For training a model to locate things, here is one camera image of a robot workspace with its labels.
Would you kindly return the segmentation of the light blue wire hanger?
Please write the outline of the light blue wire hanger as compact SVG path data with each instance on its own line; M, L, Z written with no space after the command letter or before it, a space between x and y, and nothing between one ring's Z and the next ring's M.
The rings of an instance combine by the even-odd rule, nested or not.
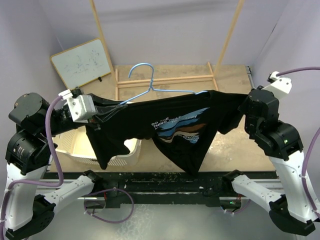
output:
M154 73L155 73L155 68L153 65L151 65L150 63L146 63L146 62L142 62L142 63L138 63L136 65L134 65L129 73L128 73L128 78L131 77L132 75L132 72L134 69L140 67L140 66L149 66L151 68L151 77L150 77L150 80L147 80L147 82L149 83L148 85L148 89L134 97L131 97L125 101L122 101L119 103L119 105L124 105L124 104L127 104L129 103L130 101L136 99L136 98L139 98L147 93L149 93L150 91L153 91L153 92L172 92L172 93L188 93L188 94L194 94L194 95L199 95L199 94L202 94L202 93L206 93L207 91L206 90L203 90L203 91L199 91L199 92L195 92L195 91L192 91L192 90L170 90L170 89L159 89L159 88L154 88L153 86L153 83L154 83Z

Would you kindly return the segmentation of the black printed t shirt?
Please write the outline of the black printed t shirt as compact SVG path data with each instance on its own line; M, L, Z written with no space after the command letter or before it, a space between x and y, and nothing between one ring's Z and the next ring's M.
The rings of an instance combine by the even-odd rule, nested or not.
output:
M86 126L86 135L102 169L112 157L129 153L126 140L152 140L170 161L195 176L216 134L238 127L243 117L238 107L246 97L208 90L129 103L104 120L101 130Z

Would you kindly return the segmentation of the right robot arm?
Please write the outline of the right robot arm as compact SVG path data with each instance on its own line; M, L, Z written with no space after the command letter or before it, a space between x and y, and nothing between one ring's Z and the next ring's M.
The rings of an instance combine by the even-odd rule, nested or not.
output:
M248 197L266 210L283 232L308 236L320 220L320 200L307 173L307 156L298 130L279 120L279 97L266 89L253 89L239 107L244 129L275 167L283 193L271 191L234 170L222 178L222 190Z

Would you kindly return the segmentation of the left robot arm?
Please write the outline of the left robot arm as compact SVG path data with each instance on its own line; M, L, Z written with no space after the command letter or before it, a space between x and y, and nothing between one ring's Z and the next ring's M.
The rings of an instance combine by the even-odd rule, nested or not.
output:
M7 179L0 209L0 237L26 240L43 231L55 215L82 196L107 191L106 181L92 170L64 182L53 136L101 124L124 109L90 94L65 90L52 101L38 93L19 97L9 113L16 133L7 144Z

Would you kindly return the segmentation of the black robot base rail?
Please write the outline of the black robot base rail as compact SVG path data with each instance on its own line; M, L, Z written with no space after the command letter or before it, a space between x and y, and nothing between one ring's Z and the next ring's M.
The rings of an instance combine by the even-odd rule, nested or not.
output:
M99 172L104 182L94 188L107 209L121 205L205 205L238 208L242 196L223 183L222 172Z

